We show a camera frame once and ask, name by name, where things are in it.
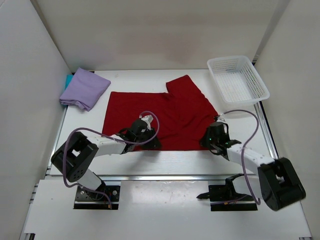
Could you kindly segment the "red t shirt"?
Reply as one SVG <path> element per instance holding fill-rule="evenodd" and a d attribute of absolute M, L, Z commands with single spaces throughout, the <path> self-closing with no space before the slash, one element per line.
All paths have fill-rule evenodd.
<path fill-rule="evenodd" d="M 110 93 L 102 133 L 108 136 L 128 128 L 144 111 L 158 119 L 157 137 L 163 151 L 200 151 L 199 141 L 214 122 L 217 111 L 188 75 L 167 82 L 166 92 Z"/>

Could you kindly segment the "white plastic basket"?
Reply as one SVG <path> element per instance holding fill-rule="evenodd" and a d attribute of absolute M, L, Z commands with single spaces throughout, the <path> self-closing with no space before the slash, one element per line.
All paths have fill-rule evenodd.
<path fill-rule="evenodd" d="M 207 66 L 228 107 L 251 106 L 270 97 L 268 88 L 245 55 L 212 58 Z"/>

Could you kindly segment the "lavender t shirt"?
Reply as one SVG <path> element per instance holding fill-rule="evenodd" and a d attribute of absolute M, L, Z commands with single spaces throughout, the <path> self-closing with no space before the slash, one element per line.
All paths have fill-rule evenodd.
<path fill-rule="evenodd" d="M 64 106 L 77 106 L 89 112 L 110 85 L 110 80 L 79 67 L 59 101 Z"/>

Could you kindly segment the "teal t shirt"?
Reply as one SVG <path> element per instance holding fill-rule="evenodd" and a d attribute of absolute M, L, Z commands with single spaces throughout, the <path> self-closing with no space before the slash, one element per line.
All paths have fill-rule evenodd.
<path fill-rule="evenodd" d="M 64 88 L 66 89 L 68 87 L 68 85 L 70 84 L 70 82 L 72 81 L 73 75 L 72 74 L 68 74 L 66 76 L 66 80 L 65 80 L 65 86 Z"/>

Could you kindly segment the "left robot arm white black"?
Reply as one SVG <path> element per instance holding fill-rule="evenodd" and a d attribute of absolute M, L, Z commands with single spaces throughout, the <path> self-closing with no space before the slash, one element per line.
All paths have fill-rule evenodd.
<path fill-rule="evenodd" d="M 161 143 L 157 138 L 158 129 L 151 127 L 151 114 L 140 116 L 131 127 L 112 135 L 87 137 L 81 131 L 72 132 L 67 141 L 53 154 L 51 163 L 62 173 L 66 183 L 76 183 L 93 200 L 100 200 L 106 185 L 89 166 L 95 157 L 123 155 L 136 147 L 143 150 L 158 150 Z"/>

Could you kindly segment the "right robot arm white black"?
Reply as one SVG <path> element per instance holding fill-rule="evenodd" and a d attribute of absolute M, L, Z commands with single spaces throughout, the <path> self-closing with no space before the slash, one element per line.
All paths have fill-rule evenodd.
<path fill-rule="evenodd" d="M 226 204 L 258 198 L 271 210 L 278 211 L 306 198 L 306 191 L 289 159 L 264 156 L 240 141 L 230 139 L 228 124 L 210 124 L 199 143 L 212 154 L 237 163 L 254 174 L 242 172 L 226 178 L 223 185 L 210 185 L 208 192 L 198 195 L 198 199 Z"/>

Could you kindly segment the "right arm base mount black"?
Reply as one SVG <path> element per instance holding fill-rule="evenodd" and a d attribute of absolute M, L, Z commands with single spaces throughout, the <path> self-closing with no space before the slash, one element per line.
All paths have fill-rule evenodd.
<path fill-rule="evenodd" d="M 233 181 L 243 176 L 243 173 L 239 173 L 226 178 L 224 184 L 211 184 L 208 192 L 201 193 L 196 198 L 209 200 L 211 212 L 257 211 L 257 204 L 250 195 L 235 190 Z"/>

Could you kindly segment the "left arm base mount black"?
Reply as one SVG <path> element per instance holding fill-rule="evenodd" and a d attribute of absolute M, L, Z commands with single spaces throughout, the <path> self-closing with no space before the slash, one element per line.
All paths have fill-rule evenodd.
<path fill-rule="evenodd" d="M 84 190 L 78 186 L 76 189 L 73 208 L 75 210 L 118 210 L 121 193 L 120 183 L 104 182 L 104 194 L 97 194 Z"/>

